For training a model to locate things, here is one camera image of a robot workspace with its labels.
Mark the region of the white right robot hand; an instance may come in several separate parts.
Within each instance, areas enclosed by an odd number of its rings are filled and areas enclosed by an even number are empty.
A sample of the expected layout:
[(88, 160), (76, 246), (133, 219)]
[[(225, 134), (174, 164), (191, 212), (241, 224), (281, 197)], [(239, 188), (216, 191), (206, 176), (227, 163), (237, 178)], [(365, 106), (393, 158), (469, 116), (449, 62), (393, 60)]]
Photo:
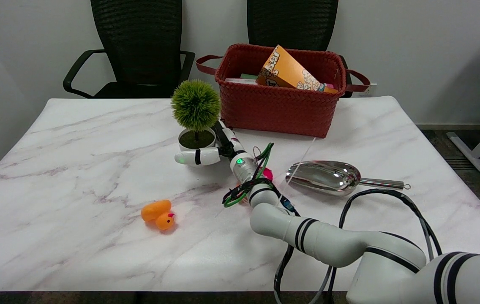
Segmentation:
[(222, 119), (208, 131), (214, 136), (210, 145), (197, 149), (180, 145), (180, 152), (174, 156), (175, 162), (192, 167), (209, 166), (221, 161), (222, 157), (231, 160), (236, 155), (246, 152), (233, 130), (228, 128)]

